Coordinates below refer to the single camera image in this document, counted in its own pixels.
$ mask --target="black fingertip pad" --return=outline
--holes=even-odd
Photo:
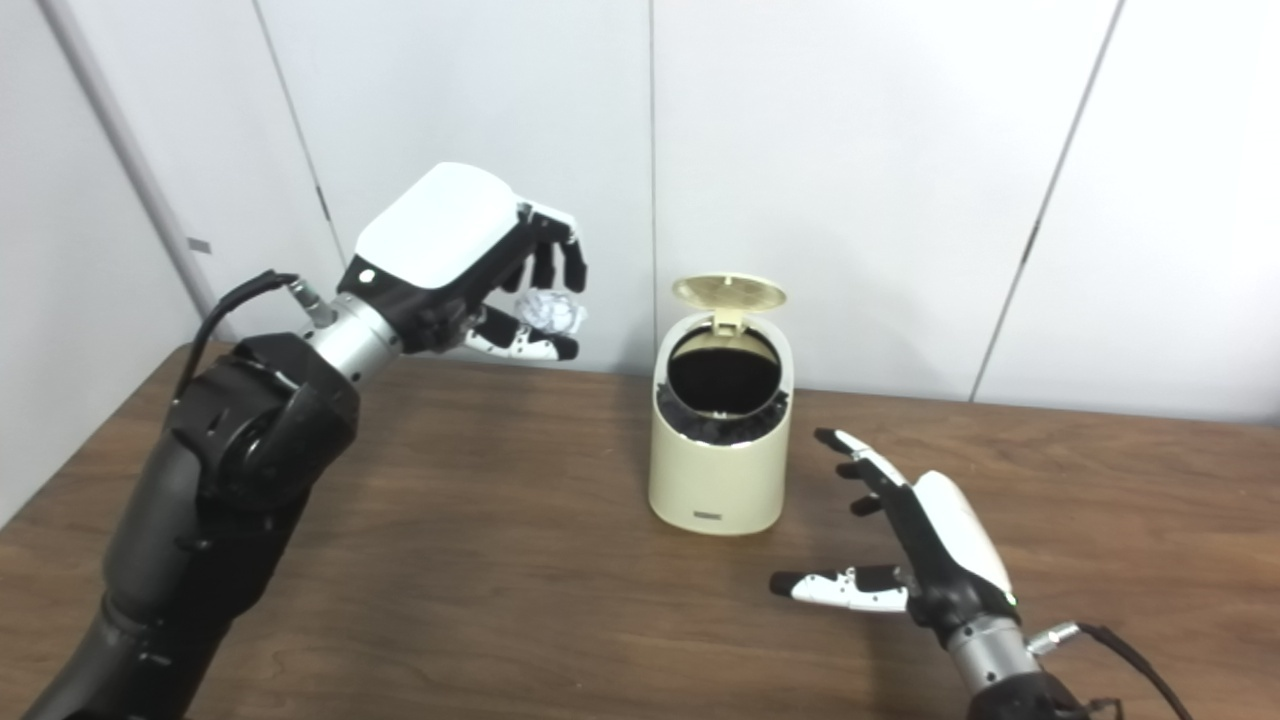
[[[532,283],[539,290],[548,290],[556,284],[556,252],[545,242],[539,242],[534,247]]]
[[[559,360],[573,360],[577,357],[577,341],[564,336],[550,336],[548,340],[556,346]]]
[[[836,430],[831,428],[818,428],[817,430],[813,432],[813,437],[815,437],[818,442],[820,442],[822,445],[826,445],[827,447],[835,450],[841,455],[854,454],[854,448],[840,442],[840,438],[836,437]]]
[[[791,570],[782,570],[774,573],[769,578],[769,592],[782,597],[791,597],[791,591],[800,584],[800,580],[805,579],[809,573],[794,573]]]
[[[564,254],[564,287],[572,292],[586,290],[586,261],[582,259],[582,246],[577,240],[561,243]]]
[[[846,480],[864,480],[861,468],[858,462],[841,462],[836,465],[836,474]]]

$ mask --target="cream trash can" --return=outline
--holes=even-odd
[[[649,505],[695,533],[758,533],[782,512],[795,375],[786,337],[749,313],[786,293],[731,273],[672,290],[707,311],[676,323],[658,350]]]

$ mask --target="white robotic hand cover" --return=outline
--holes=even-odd
[[[1014,592],[1009,571],[991,542],[991,536],[978,520],[969,498],[951,478],[929,470],[915,482],[915,497],[924,506],[933,530],[938,533],[938,539],[952,560],[1006,593]]]
[[[511,232],[520,202],[498,177],[440,163],[369,223],[356,254],[420,288],[444,287]]]
[[[530,327],[483,302],[498,287],[516,292],[530,256],[534,291],[552,292],[556,247],[564,287],[581,292],[586,264],[572,215],[520,197],[479,168],[440,163],[360,233],[339,290],[381,313],[406,352],[461,343],[518,360],[570,360],[577,343],[566,331],[585,316],[579,307],[571,323],[552,313],[547,327]]]

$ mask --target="black robot arm segment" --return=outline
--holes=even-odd
[[[355,438],[358,404],[292,334],[250,338],[196,375],[108,548],[99,615],[26,717],[182,717],[311,484]]]
[[[24,717],[180,720],[221,638],[266,591],[311,486],[355,441],[358,388],[403,352],[443,351],[486,327],[497,350],[504,336],[481,316],[484,299],[529,256],[535,284],[550,283],[552,245],[564,254],[566,287],[581,290],[572,218],[444,164],[361,234],[332,302],[274,272],[223,299],[108,548],[97,618]],[[310,325],[247,338],[195,374],[224,314],[284,286]],[[576,354],[518,324],[509,336],[503,348],[516,356]]]

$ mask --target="fingertip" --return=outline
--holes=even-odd
[[[826,445],[841,455],[851,455],[854,452],[851,447],[840,439],[836,430],[831,428],[818,428],[813,432],[813,437],[822,445]]]
[[[552,345],[559,360],[573,360],[577,357],[577,341],[564,336],[550,336]]]
[[[572,292],[582,292],[586,290],[586,268],[581,270],[564,269],[564,287]]]
[[[769,577],[769,592],[781,597],[791,597],[791,591],[805,579],[805,573],[782,570]]]

